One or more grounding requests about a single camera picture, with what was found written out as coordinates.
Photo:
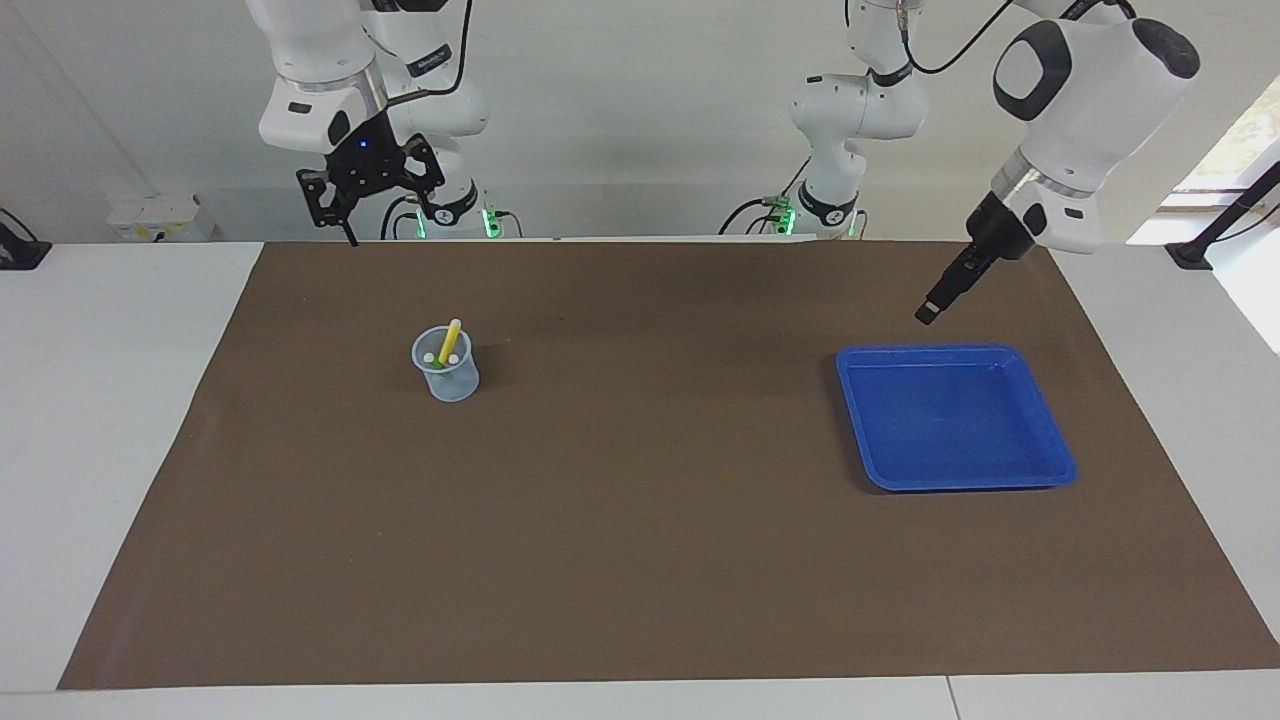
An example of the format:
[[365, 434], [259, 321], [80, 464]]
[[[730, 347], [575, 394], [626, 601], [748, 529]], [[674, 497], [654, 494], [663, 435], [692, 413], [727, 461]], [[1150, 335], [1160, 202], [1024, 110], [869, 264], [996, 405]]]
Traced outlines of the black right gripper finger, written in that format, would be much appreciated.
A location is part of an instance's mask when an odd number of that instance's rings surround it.
[[358, 246], [358, 238], [349, 224], [355, 208], [335, 184], [330, 184], [324, 170], [297, 170], [297, 182], [314, 227], [338, 228], [351, 247]]
[[436, 151], [424, 135], [411, 135], [404, 145], [404, 152], [406, 170], [411, 179], [410, 192], [416, 197], [425, 222], [435, 223], [439, 206], [433, 197], [445, 182]]

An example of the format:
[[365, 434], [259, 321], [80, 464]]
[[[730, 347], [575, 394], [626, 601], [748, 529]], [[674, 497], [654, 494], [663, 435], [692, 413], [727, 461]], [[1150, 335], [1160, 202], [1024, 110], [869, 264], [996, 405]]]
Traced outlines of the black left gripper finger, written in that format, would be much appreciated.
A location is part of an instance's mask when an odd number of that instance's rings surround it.
[[925, 300], [915, 310], [919, 323], [933, 323], [942, 313], [973, 286], [973, 251], [961, 251], [943, 270]]
[[991, 266], [986, 255], [957, 255], [931, 290], [931, 322], [964, 293], [966, 293]]

